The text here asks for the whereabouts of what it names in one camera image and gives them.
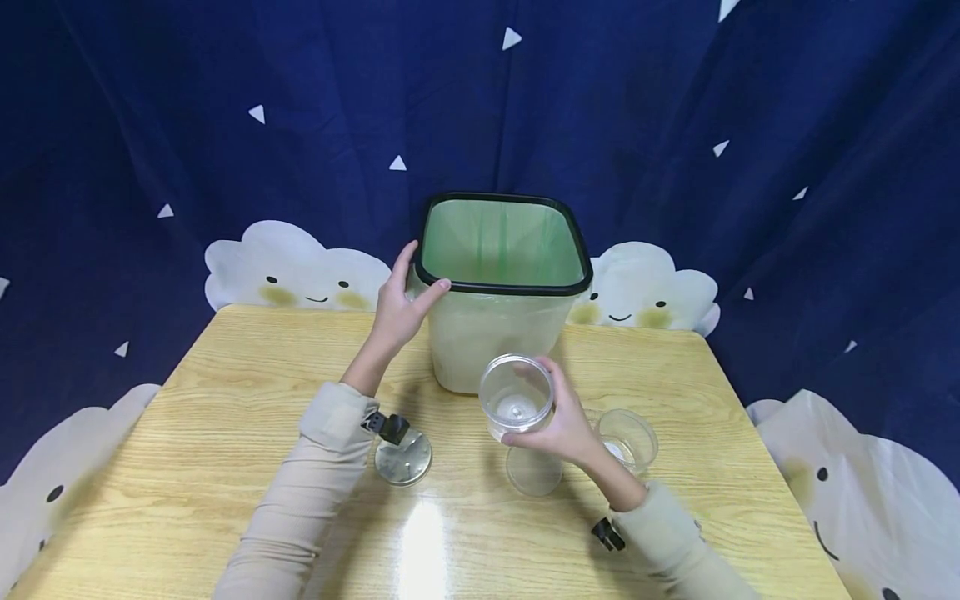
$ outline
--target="square bucket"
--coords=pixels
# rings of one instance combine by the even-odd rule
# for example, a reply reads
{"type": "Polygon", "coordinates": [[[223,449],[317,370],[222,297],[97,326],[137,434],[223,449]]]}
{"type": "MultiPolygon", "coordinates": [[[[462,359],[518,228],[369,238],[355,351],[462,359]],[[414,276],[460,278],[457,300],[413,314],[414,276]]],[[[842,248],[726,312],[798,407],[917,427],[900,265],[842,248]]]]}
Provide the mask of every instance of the square bucket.
{"type": "Polygon", "coordinates": [[[431,200],[411,287],[450,292],[430,311],[437,381],[476,394],[501,354],[538,356],[557,343],[593,269],[570,209],[536,196],[449,193],[431,200]]]}

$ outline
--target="cloud eye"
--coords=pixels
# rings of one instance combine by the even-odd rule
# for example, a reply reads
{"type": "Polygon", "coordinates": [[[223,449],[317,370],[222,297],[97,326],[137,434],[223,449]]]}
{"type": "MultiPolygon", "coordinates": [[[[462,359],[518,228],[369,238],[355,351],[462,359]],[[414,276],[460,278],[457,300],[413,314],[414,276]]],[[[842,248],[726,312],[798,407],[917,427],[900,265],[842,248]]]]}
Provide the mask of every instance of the cloud eye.
{"type": "Polygon", "coordinates": [[[63,493],[63,486],[56,486],[55,488],[50,490],[50,493],[47,494],[47,502],[48,503],[53,502],[54,500],[59,498],[62,493],[63,493]]]}

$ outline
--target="black bucket rim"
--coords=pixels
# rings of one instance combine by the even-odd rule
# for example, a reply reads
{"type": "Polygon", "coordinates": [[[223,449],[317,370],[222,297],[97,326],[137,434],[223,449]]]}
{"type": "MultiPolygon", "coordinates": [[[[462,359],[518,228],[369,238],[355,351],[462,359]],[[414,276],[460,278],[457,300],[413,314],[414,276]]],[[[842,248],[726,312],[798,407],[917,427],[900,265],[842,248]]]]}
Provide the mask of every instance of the black bucket rim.
{"type": "Polygon", "coordinates": [[[426,208],[426,215],[423,217],[423,229],[420,232],[420,246],[414,254],[414,271],[420,281],[426,285],[432,285],[439,277],[427,271],[423,266],[423,247],[426,242],[426,228],[430,223],[430,213],[437,204],[450,200],[481,200],[491,202],[507,202],[521,204],[543,204],[558,211],[566,219],[566,224],[570,227],[570,233],[573,236],[573,244],[576,247],[577,254],[580,256],[580,267],[584,273],[583,278],[570,285],[507,285],[497,283],[474,283],[470,281],[450,280],[451,292],[466,292],[468,294],[491,294],[498,296],[541,296],[557,298],[573,298],[579,296],[589,289],[593,282],[593,263],[587,252],[587,244],[584,243],[583,233],[580,226],[577,225],[573,217],[573,211],[566,204],[546,198],[545,196],[527,196],[523,194],[495,194],[489,192],[444,192],[430,198],[426,208]]]}

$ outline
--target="wooden table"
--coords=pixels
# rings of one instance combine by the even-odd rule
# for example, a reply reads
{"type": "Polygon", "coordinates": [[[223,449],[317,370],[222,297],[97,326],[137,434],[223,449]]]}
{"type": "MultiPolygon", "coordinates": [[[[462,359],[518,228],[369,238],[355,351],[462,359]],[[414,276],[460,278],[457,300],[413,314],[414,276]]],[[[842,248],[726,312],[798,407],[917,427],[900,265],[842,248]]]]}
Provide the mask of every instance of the wooden table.
{"type": "MultiPolygon", "coordinates": [[[[326,380],[372,315],[231,306],[171,375],[13,599],[208,598],[326,380]]],[[[587,408],[630,408],[660,437],[650,475],[765,598],[849,598],[763,443],[696,334],[569,326],[555,352],[587,408]]],[[[606,513],[567,467],[550,496],[516,492],[479,402],[443,390],[426,331],[387,372],[380,399],[430,438],[411,488],[372,468],[328,545],[329,598],[599,598],[644,595],[626,552],[589,528],[606,513]]]]}

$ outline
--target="white cloud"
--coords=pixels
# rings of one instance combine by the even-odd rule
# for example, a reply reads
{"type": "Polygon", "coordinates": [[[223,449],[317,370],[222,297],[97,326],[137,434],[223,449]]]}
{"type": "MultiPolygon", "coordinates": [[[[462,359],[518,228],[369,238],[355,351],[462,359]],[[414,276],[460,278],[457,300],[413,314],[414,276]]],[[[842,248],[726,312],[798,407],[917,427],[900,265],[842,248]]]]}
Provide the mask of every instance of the white cloud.
{"type": "Polygon", "coordinates": [[[0,595],[6,594],[54,534],[81,490],[107,464],[159,386],[138,385],[110,409],[83,408],[36,441],[0,486],[0,595]]]}
{"type": "Polygon", "coordinates": [[[571,323],[689,329],[709,335],[720,320],[717,284],[700,271],[677,271],[670,253],[624,242],[592,258],[593,283],[570,311],[571,323]]]}
{"type": "Polygon", "coordinates": [[[948,598],[960,589],[960,494],[938,468],[860,434],[808,390],[748,412],[853,597],[886,598],[890,589],[890,597],[948,598]]]}
{"type": "Polygon", "coordinates": [[[239,242],[213,242],[204,260],[210,270],[204,290],[214,310],[264,304],[373,311],[390,276],[379,258],[348,248],[328,250],[282,221],[254,223],[239,242]]]}

